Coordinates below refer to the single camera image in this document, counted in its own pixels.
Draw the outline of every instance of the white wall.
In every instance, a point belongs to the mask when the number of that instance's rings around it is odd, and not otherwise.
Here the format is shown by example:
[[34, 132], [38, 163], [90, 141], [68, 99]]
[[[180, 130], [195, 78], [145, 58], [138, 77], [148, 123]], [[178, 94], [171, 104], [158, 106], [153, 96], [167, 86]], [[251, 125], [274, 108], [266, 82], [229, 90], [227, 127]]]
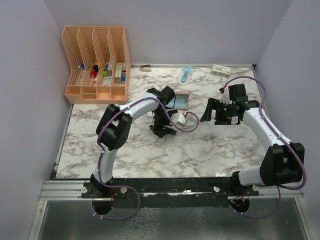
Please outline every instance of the white wall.
[[0, 7], [0, 239], [27, 239], [69, 103], [61, 33], [42, 0]]
[[266, 106], [275, 125], [305, 147], [310, 215], [320, 236], [320, 1], [294, 0], [259, 61]]
[[292, 0], [43, 0], [57, 26], [126, 26], [132, 63], [257, 64]]

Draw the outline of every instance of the white marble surface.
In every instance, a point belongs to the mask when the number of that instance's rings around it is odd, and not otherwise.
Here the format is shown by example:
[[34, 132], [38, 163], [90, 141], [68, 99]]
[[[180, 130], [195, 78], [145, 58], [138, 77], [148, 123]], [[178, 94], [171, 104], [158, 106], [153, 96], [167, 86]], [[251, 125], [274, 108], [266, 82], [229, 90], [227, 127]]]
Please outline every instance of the white marble surface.
[[[189, 91], [189, 110], [199, 118], [208, 98], [220, 98], [219, 88], [227, 81], [211, 74], [211, 68], [195, 68], [188, 85], [177, 83], [180, 68], [153, 68], [151, 72], [131, 69], [129, 100], [142, 96], [147, 89], [162, 90], [169, 86]], [[233, 67], [230, 78], [251, 76], [251, 67]], [[257, 84], [244, 83], [250, 100], [260, 101]], [[58, 166], [57, 179], [89, 178], [96, 167], [100, 148], [96, 127], [106, 109], [105, 105], [78, 104], [73, 106], [64, 146]], [[195, 119], [188, 116], [189, 125]], [[151, 113], [137, 119], [131, 126], [126, 144], [117, 153], [113, 167], [115, 178], [179, 178], [223, 177], [234, 171], [260, 165], [265, 150], [251, 129], [240, 125], [214, 125], [214, 120], [201, 122], [191, 133], [177, 132], [160, 139], [152, 133]]]

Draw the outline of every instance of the small box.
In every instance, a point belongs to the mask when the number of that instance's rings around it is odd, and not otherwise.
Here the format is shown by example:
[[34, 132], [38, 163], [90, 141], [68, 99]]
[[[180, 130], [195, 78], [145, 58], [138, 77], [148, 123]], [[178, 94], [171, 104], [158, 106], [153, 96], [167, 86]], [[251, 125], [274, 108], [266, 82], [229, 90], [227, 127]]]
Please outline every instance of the small box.
[[114, 77], [115, 77], [115, 82], [117, 84], [120, 84], [121, 80], [122, 80], [122, 63], [117, 63], [116, 64]]
[[110, 61], [109, 64], [108, 64], [107, 71], [108, 71], [108, 75], [109, 75], [109, 76], [112, 76], [112, 62], [111, 62], [111, 61]]
[[211, 73], [213, 75], [217, 75], [220, 77], [229, 78], [231, 73], [231, 68], [227, 66], [213, 64]]

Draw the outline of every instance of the blue package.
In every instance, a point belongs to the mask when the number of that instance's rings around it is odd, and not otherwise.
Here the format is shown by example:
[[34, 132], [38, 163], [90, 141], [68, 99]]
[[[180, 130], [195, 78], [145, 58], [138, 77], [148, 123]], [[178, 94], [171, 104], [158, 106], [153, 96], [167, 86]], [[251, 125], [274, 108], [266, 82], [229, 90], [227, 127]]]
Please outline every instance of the blue package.
[[172, 99], [167, 105], [166, 107], [168, 108], [175, 108], [175, 109], [186, 109], [188, 108], [188, 104], [187, 104], [187, 99], [185, 98], [177, 98]]

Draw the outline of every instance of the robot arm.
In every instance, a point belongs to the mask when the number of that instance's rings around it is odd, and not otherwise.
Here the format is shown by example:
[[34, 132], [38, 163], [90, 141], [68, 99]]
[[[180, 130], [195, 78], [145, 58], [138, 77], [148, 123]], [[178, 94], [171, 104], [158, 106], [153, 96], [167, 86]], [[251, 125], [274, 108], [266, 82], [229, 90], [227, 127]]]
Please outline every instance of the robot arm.
[[[162, 91], [158, 91], [155, 88], [151, 88], [147, 93], [141, 98], [124, 104], [121, 106], [115, 106], [111, 104], [105, 110], [101, 121], [96, 129], [96, 133], [101, 134], [101, 145], [104, 147], [102, 151], [102, 157], [100, 160], [100, 166], [96, 166], [95, 171], [93, 172], [93, 177], [99, 181], [99, 172], [101, 173], [101, 178], [104, 183], [110, 181], [113, 177], [113, 166], [116, 159], [116, 154], [125, 142], [128, 139], [131, 123], [141, 117], [142, 115], [153, 112], [155, 123], [150, 126], [153, 130], [153, 133], [162, 138], [165, 134], [176, 134], [176, 131], [172, 128], [166, 126], [170, 125], [170, 122], [165, 115], [163, 117], [164, 110], [159, 106], [157, 101], [147, 99], [147, 98], [157, 98], [162, 104], [167, 105], [173, 98], [175, 93], [170, 87], [165, 87]], [[122, 112], [109, 126], [103, 130], [104, 126], [111, 120], [115, 114]], [[169, 116], [171, 117], [176, 111], [168, 111]], [[164, 119], [161, 123], [158, 123], [157, 120]]]
[[215, 125], [239, 124], [244, 121], [266, 150], [260, 167], [237, 171], [232, 174], [233, 188], [241, 189], [243, 186], [251, 185], [276, 186], [299, 182], [303, 175], [299, 164], [287, 146], [276, 137], [263, 118], [266, 118], [282, 138], [290, 144], [303, 163], [305, 149], [302, 144], [293, 143], [281, 134], [266, 117], [264, 110], [262, 110], [263, 117], [260, 115], [259, 103], [256, 100], [248, 100], [244, 84], [229, 86], [229, 99], [232, 104], [225, 104], [218, 99], [210, 98], [200, 121], [210, 121], [212, 110], [215, 110]]

